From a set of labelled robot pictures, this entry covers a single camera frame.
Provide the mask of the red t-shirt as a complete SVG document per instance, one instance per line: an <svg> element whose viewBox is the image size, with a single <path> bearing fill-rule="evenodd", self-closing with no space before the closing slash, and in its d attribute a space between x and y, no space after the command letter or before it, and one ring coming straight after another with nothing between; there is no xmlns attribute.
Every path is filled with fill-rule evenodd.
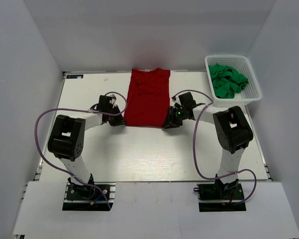
<svg viewBox="0 0 299 239"><path fill-rule="evenodd" d="M170 70L133 69L124 113L126 126L161 128L169 109Z"/></svg>

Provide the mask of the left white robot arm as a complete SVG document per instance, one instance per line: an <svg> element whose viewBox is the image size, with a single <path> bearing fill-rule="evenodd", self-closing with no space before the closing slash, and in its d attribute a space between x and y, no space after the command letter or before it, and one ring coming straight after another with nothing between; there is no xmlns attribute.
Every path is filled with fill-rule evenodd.
<svg viewBox="0 0 299 239"><path fill-rule="evenodd" d="M111 126L125 124L117 105L105 110L103 114L91 110L73 117L58 115L48 141L48 151L64 164L70 173L70 183L79 185L78 193L85 199L95 194L93 175L82 158L85 131L106 123Z"/></svg>

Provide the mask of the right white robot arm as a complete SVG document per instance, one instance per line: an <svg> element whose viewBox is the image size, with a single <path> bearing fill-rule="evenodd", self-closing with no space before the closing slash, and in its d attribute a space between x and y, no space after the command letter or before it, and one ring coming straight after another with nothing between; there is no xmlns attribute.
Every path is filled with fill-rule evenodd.
<svg viewBox="0 0 299 239"><path fill-rule="evenodd" d="M215 181L215 192L218 197L228 198L239 182L238 173L242 154L254 137L242 109L239 106L233 106L221 111L220 108L212 107L210 104L194 103L193 105L182 106L176 103L169 108L162 127L164 129L177 128L182 126L184 120L196 121L192 151L197 173L203 179ZM217 139L222 147L220 167L214 178L202 175L197 164L196 136L200 121L215 126Z"/></svg>

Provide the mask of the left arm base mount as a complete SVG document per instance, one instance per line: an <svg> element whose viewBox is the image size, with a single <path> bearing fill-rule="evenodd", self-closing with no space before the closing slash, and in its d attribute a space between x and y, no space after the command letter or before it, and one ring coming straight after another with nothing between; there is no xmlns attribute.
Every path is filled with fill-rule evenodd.
<svg viewBox="0 0 299 239"><path fill-rule="evenodd" d="M94 183L95 187L76 185L68 178L63 211L109 212L114 204L115 183Z"/></svg>

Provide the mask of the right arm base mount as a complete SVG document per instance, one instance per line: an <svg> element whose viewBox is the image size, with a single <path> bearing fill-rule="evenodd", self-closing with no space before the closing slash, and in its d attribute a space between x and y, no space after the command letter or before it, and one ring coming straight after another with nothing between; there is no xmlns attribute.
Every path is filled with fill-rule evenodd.
<svg viewBox="0 0 299 239"><path fill-rule="evenodd" d="M244 212L246 211L242 185L238 180L223 184L220 179L214 183L197 184L193 188L198 196L200 212Z"/></svg>

